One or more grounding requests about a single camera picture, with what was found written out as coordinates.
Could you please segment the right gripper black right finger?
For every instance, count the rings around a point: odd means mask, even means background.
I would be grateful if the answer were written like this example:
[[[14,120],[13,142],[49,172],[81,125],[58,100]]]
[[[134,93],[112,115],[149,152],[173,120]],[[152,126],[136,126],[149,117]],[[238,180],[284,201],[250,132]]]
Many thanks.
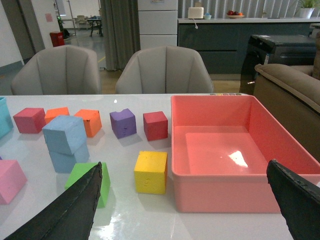
[[[266,176],[294,240],[320,238],[320,188],[280,164],[269,161]]]

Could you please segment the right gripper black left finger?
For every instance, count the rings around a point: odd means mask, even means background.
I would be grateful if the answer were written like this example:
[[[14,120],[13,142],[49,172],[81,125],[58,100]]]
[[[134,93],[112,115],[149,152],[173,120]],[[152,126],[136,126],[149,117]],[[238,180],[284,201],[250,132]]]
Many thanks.
[[[102,179],[99,162],[6,239],[87,240],[101,195]]]

